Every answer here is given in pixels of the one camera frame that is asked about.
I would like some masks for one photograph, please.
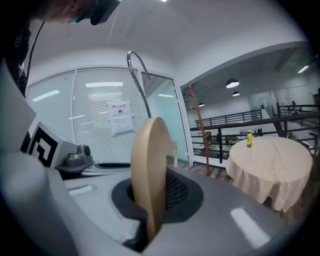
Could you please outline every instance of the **faucet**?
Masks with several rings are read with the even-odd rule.
[[[146,96],[144,94],[144,92],[142,91],[141,89],[141,86],[140,86],[140,83],[136,77],[136,74],[134,72],[134,69],[132,67],[132,64],[131,64],[131,54],[134,54],[135,56],[137,56],[137,58],[139,59],[140,63],[142,64],[142,67],[144,69],[144,72],[146,74],[146,77],[148,78],[148,80],[151,80],[151,77],[146,69],[146,66],[144,64],[144,62],[142,61],[142,59],[140,58],[140,56],[134,51],[134,50],[131,50],[128,52],[128,54],[126,55],[126,60],[128,62],[128,67],[129,67],[129,70],[130,70],[130,73],[131,73],[131,76],[136,84],[136,87],[138,88],[141,96],[142,96],[142,99],[144,101],[144,105],[145,105],[145,108],[146,108],[146,112],[148,114],[148,117],[151,118],[151,113],[150,113],[150,109],[149,109],[149,105],[148,105],[148,102],[147,102],[147,99],[146,99]]]

